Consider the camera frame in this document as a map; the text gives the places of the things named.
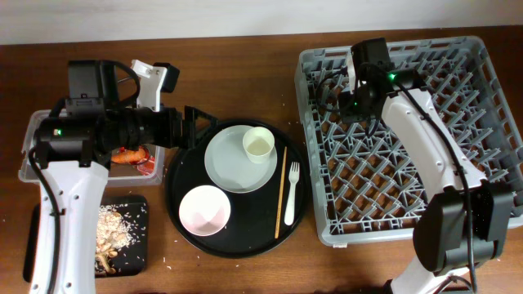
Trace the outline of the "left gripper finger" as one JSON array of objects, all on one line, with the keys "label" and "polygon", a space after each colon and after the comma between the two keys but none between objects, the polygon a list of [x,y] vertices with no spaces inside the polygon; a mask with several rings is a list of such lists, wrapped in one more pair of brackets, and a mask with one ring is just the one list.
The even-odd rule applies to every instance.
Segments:
[{"label": "left gripper finger", "polygon": [[199,118],[206,119],[211,125],[217,125],[218,119],[213,117],[211,114],[207,114],[204,111],[195,107],[186,106],[185,109],[185,120],[188,122],[195,123]]},{"label": "left gripper finger", "polygon": [[197,147],[205,138],[211,134],[217,127],[217,121],[211,121],[208,125],[197,128],[194,127],[194,132],[191,135],[191,147]]}]

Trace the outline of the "red snack wrapper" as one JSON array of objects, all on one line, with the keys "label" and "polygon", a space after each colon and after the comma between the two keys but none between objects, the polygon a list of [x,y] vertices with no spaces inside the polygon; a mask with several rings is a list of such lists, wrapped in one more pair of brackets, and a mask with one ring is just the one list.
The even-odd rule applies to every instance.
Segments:
[{"label": "red snack wrapper", "polygon": [[144,153],[145,155],[140,160],[131,162],[131,165],[134,166],[142,176],[149,176],[154,171],[154,155],[145,145],[139,147],[138,153]]}]

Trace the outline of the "orange carrot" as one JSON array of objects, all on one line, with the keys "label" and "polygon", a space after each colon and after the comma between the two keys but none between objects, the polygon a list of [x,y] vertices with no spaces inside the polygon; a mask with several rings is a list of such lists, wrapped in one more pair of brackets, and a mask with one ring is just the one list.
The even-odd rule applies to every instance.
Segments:
[{"label": "orange carrot", "polygon": [[112,163],[117,164],[138,164],[144,162],[148,158],[149,154],[145,149],[124,150],[111,157]]}]

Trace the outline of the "white cup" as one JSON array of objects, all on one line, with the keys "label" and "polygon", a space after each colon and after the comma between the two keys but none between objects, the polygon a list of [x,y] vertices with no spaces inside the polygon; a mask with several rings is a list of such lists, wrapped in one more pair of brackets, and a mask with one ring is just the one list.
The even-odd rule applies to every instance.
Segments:
[{"label": "white cup", "polygon": [[245,132],[242,144],[248,159],[252,163],[264,163],[275,147],[272,132],[265,127],[252,127]]}]

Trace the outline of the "pink bowl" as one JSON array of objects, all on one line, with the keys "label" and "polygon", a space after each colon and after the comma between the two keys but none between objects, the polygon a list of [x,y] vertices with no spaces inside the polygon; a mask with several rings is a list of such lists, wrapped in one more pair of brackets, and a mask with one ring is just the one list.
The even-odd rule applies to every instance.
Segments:
[{"label": "pink bowl", "polygon": [[230,219],[231,205],[219,188],[201,185],[190,190],[181,200],[178,216],[190,234],[207,237],[224,229]]}]

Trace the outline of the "food scraps and rice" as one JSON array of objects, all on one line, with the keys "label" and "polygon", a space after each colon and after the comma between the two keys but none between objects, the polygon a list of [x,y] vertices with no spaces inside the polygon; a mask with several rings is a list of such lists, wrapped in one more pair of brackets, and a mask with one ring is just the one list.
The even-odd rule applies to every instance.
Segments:
[{"label": "food scraps and rice", "polygon": [[116,260],[118,257],[130,257],[130,251],[142,244],[143,234],[136,216],[140,217],[132,212],[131,204],[109,204],[100,207],[96,227],[96,277],[122,274],[123,267],[130,265],[129,261],[124,261],[123,265],[116,265]]}]

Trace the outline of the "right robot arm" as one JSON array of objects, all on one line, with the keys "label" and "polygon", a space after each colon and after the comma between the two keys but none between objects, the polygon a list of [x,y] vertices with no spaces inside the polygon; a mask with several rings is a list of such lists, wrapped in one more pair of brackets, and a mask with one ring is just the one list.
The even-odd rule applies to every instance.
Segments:
[{"label": "right robot arm", "polygon": [[416,256],[388,281],[386,293],[439,293],[450,283],[477,291],[476,267],[501,256],[514,197],[491,183],[465,156],[415,69],[395,69],[384,38],[351,48],[354,90],[343,100],[342,121],[366,122],[371,136],[384,122],[418,170],[428,205],[413,229]]}]

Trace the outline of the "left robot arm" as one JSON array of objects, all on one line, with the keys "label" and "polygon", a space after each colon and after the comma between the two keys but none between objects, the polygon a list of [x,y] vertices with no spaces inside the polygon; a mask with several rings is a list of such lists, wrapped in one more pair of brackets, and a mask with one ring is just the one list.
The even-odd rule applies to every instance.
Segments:
[{"label": "left robot arm", "polygon": [[114,150],[193,149],[217,127],[194,107],[161,105],[179,73],[169,63],[69,62],[69,95],[42,120],[27,153],[41,197],[30,292],[95,292],[97,214]]}]

